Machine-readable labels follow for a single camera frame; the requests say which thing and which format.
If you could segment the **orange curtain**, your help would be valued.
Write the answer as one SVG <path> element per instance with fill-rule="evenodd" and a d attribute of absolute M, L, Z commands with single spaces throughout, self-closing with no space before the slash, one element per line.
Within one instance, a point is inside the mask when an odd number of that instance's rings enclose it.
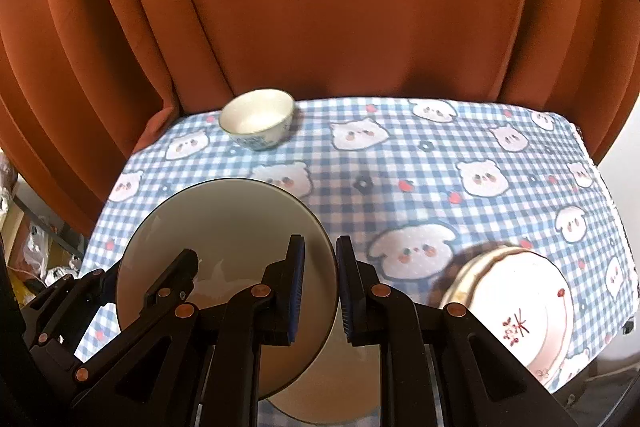
<path fill-rule="evenodd" d="M 1 0 L 1 146 L 81 233 L 129 156 L 263 87 L 559 113 L 601 159 L 639 94 L 639 0 Z"/>

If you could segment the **blue checkered cartoon tablecloth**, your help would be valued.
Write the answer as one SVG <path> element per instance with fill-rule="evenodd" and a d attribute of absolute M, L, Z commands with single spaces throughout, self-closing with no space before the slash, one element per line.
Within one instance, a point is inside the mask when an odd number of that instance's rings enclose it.
<path fill-rule="evenodd" d="M 126 162 L 82 267 L 114 265 L 168 197 L 250 178 L 298 197 L 331 237 L 349 235 L 381 280 L 438 305 L 457 269 L 485 249 L 547 257 L 570 284 L 573 334 L 556 390 L 636 313 L 638 274 L 620 214 L 578 128 L 502 104 L 417 98 L 299 103 L 291 136 L 253 152 L 215 112 L 183 117 Z"/>

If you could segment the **blue floral bowl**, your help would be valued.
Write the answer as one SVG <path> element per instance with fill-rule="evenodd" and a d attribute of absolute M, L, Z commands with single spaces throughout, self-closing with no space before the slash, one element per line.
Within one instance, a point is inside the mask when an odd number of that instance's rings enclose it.
<path fill-rule="evenodd" d="M 373 413 L 380 394 L 378 347 L 352 347 L 337 321 L 318 358 L 269 402 L 298 421 L 335 425 Z"/>

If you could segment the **red-rimmed small plate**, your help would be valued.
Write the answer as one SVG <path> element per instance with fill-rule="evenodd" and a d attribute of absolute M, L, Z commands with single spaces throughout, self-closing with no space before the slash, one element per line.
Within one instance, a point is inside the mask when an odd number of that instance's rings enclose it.
<path fill-rule="evenodd" d="M 560 373 L 574 305 L 570 285 L 548 258 L 509 247 L 476 280 L 466 307 L 541 384 Z"/>

